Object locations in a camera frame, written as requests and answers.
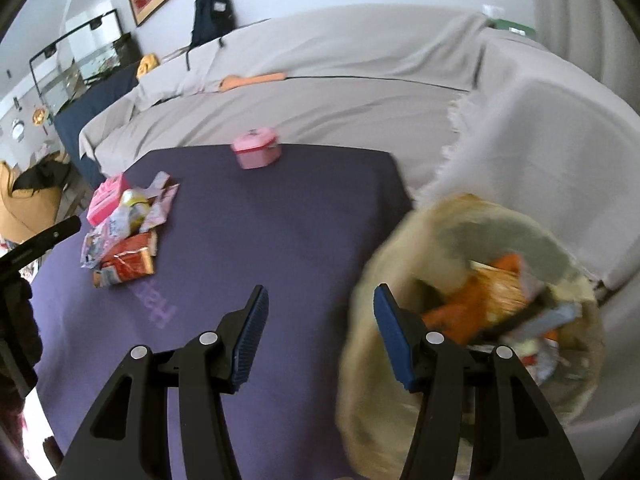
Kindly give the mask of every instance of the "trash bin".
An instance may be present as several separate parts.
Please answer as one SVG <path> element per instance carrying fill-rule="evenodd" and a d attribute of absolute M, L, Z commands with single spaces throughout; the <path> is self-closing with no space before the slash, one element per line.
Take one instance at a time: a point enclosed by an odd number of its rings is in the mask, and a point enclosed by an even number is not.
<path fill-rule="evenodd" d="M 582 318 L 560 332 L 561 367 L 541 389 L 558 419 L 568 424 L 589 402 L 604 358 L 604 331 L 591 284 L 553 236 L 532 219 L 465 195 L 409 213 L 367 264 L 351 298 L 350 332 L 340 363 L 337 424 L 358 473 L 374 480 L 400 477 L 421 398 L 396 381 L 372 312 L 373 292 L 387 283 L 398 304 L 422 312 L 420 282 L 448 295 L 472 272 L 518 253 L 530 272 L 562 298 L 582 305 Z M 574 373 L 576 367 L 580 373 Z M 468 472 L 471 447 L 462 442 L 457 473 Z"/>

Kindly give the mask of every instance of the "white throw blanket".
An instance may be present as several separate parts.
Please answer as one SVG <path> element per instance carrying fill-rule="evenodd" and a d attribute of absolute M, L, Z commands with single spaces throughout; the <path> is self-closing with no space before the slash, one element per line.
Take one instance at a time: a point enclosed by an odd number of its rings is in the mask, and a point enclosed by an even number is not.
<path fill-rule="evenodd" d="M 610 288 L 639 269 L 640 117 L 621 98 L 554 54 L 493 38 L 454 124 L 462 138 L 419 202 L 470 192 L 526 214 Z"/>

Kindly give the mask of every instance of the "yellow plush toy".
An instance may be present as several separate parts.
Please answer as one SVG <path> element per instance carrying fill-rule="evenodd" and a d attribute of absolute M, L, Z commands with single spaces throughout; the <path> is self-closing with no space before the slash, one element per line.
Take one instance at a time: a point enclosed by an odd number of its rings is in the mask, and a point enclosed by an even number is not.
<path fill-rule="evenodd" d="M 160 65 L 158 61 L 158 56 L 156 54 L 147 54 L 140 60 L 140 64 L 138 65 L 138 73 L 137 78 L 140 79 L 147 72 L 151 72 L 157 66 Z"/>

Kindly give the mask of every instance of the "pink box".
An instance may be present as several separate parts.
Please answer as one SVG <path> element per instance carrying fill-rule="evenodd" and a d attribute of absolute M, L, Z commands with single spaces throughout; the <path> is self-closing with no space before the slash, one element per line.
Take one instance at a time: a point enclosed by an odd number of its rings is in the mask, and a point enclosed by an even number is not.
<path fill-rule="evenodd" d="M 244 170 L 263 168 L 278 160 L 281 148 L 272 128 L 258 128 L 238 137 L 231 145 Z"/>
<path fill-rule="evenodd" d="M 92 226 L 97 226 L 107 216 L 113 213 L 120 203 L 120 197 L 131 186 L 121 173 L 104 181 L 98 189 L 95 190 L 94 196 L 89 204 L 89 210 L 86 219 Z"/>

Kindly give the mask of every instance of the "purple tablecloth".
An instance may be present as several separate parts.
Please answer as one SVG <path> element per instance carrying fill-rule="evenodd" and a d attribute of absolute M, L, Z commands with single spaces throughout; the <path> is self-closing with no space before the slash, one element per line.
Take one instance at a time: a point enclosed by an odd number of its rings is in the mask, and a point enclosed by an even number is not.
<path fill-rule="evenodd" d="M 228 146 L 174 148 L 144 156 L 127 179 L 148 186 L 160 170 L 180 190 L 155 276 L 94 289 L 79 267 L 83 221 L 34 280 L 45 349 L 37 391 L 60 447 L 132 346 L 183 346 L 260 283 L 270 318 L 249 382 L 223 400 L 242 477 L 354 476 L 334 424 L 338 359 L 351 289 L 411 207 L 392 157 L 286 145 L 276 164 L 243 171 Z M 168 411 L 174 480 L 182 480 L 175 392 Z"/>

